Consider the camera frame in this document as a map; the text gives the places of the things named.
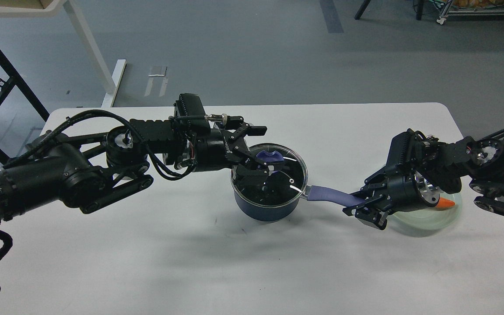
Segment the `glass lid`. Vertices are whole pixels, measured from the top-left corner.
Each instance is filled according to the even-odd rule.
[[[265,162],[283,162],[281,170],[273,171],[264,182],[246,184],[242,177],[232,177],[236,193],[248,203],[274,208],[288,205],[300,197],[306,188],[307,172],[302,158],[293,150],[273,143],[250,147],[250,153]]]

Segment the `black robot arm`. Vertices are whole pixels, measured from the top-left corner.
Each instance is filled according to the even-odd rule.
[[[68,137],[63,131],[82,120],[105,116],[121,127],[106,133]],[[150,165],[165,179],[177,181],[192,172],[243,165],[247,181],[263,181],[278,165],[251,156],[244,140],[262,136],[267,128],[244,122],[241,116],[206,115],[200,98],[181,94],[167,120],[136,120],[103,110],[88,110],[67,118],[27,146],[27,152],[0,167],[0,223],[49,202],[90,214],[150,187]],[[82,145],[93,147],[81,151]],[[89,161],[106,154],[106,167]],[[163,155],[161,161],[156,154]],[[170,170],[186,168],[183,173]],[[12,246],[0,231],[0,260]]]
[[[384,230],[388,215],[434,207],[441,191],[460,192],[460,177],[466,175],[472,178],[470,187],[483,195],[474,203],[504,216],[504,129],[456,143],[409,129],[392,139],[386,165],[352,194],[364,202],[343,211]]]

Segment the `orange carrot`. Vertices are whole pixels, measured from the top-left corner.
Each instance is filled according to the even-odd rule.
[[[454,205],[456,205],[456,204],[454,203],[454,201],[452,201],[452,200],[448,200],[448,199],[443,198],[443,197],[440,197],[440,198],[438,199],[438,203],[437,203],[437,205],[435,206],[435,208],[438,208],[438,209],[444,209],[444,210],[445,210],[445,209],[448,209],[448,208],[452,208],[452,207],[454,207]]]

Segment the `gray floor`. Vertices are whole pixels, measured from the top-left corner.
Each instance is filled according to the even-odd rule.
[[[128,60],[116,106],[167,106],[180,92],[206,105],[441,102],[464,135],[504,127],[504,18],[440,26],[436,14],[416,21],[411,1],[373,0],[356,21],[361,0],[334,0],[344,32],[328,33],[327,0],[78,2],[110,68]],[[0,18],[0,47],[48,110],[100,106],[104,90],[64,12]],[[148,90],[151,66],[168,66],[164,95],[162,78]],[[41,126],[14,92],[0,146],[15,155]]]

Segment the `pot handle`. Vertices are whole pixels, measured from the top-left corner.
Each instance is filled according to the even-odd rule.
[[[308,195],[306,196],[306,200],[308,201],[330,201],[344,207],[351,207],[364,202],[364,199],[332,188],[320,186],[311,186],[310,189],[308,188]]]

